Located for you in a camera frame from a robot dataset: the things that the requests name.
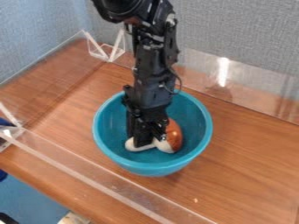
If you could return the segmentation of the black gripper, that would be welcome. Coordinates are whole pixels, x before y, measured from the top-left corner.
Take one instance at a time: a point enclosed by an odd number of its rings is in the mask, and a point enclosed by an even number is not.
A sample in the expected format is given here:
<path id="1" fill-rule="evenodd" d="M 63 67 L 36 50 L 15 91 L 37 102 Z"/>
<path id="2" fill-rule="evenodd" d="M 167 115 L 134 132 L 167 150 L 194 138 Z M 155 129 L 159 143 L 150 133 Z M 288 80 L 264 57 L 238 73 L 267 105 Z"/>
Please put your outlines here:
<path id="1" fill-rule="evenodd" d="M 159 141 L 167 138 L 170 119 L 166 110 L 176 95 L 178 75 L 170 67 L 142 65 L 135 65 L 132 74 L 134 85 L 124 85 L 126 131 L 127 137 L 134 138 L 134 146 L 142 147 L 154 141 L 154 137 Z"/>

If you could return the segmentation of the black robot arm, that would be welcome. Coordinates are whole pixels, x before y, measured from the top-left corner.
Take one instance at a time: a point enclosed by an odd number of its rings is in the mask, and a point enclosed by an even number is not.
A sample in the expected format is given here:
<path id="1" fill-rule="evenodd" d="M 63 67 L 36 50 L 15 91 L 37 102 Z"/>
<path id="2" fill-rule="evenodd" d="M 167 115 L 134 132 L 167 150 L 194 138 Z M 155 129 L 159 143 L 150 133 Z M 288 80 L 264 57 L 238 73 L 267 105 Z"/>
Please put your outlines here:
<path id="1" fill-rule="evenodd" d="M 167 107 L 175 96 L 176 45 L 174 6 L 170 0 L 91 0 L 108 22 L 126 25 L 132 35 L 135 84 L 124 86 L 128 142 L 142 148 L 166 139 Z"/>

